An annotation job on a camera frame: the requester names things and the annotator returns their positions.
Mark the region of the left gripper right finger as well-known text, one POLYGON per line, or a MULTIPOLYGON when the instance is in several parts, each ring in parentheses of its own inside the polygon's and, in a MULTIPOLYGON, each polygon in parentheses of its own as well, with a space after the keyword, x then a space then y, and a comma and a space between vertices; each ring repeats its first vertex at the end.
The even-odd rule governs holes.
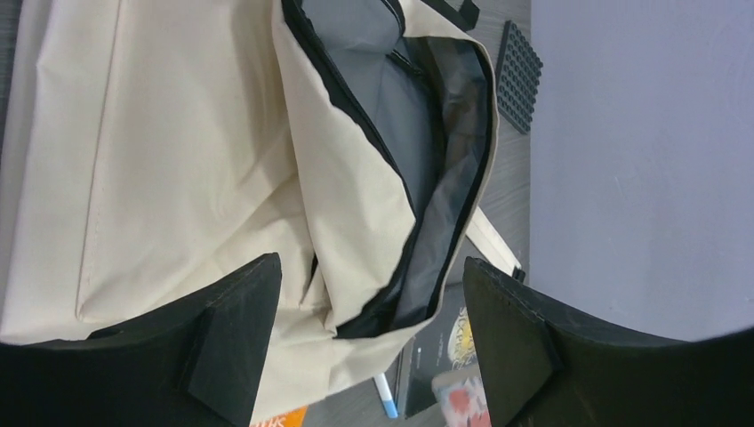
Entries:
POLYGON ((478 258, 463 288, 495 426, 750 426, 753 332, 683 342, 618 326, 478 258))

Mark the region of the orange paperback book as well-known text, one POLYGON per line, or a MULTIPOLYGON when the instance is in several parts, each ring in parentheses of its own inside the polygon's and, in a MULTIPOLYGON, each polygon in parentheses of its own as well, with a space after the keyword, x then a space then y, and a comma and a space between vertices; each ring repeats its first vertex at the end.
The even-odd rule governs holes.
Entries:
POLYGON ((308 408, 308 406, 299 407, 291 412, 251 424, 250 427, 302 427, 308 408))

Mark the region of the cream canvas backpack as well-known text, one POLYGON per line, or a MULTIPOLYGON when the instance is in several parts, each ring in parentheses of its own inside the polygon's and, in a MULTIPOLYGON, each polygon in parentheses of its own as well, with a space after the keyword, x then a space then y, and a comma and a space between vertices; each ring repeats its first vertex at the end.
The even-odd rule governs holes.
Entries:
POLYGON ((470 1, 25 1, 1 156, 1 347, 81 341, 263 254, 251 423, 384 372, 439 312, 497 145, 470 1))

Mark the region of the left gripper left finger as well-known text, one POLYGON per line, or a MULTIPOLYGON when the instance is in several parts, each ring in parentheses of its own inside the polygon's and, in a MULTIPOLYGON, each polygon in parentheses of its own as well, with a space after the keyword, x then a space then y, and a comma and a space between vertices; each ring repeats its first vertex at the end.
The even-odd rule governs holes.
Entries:
POLYGON ((263 254, 81 341, 3 344, 2 425, 248 425, 281 281, 263 254))

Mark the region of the Little Women floral book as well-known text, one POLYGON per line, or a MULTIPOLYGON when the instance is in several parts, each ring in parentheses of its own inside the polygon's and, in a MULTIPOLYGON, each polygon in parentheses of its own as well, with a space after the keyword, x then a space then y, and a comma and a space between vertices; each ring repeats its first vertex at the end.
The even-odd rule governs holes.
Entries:
POLYGON ((438 375, 432 380, 431 387, 446 426, 492 426, 484 385, 477 370, 438 375))

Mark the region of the black moon cover book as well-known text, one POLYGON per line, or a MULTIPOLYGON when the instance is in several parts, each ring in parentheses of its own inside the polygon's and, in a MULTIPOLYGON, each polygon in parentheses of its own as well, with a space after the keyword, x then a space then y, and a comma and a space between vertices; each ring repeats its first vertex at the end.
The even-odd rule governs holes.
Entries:
POLYGON ((431 382, 437 375, 476 362, 463 287, 447 286, 435 318, 406 344, 397 358, 394 398, 400 417, 412 417, 436 403, 431 382))

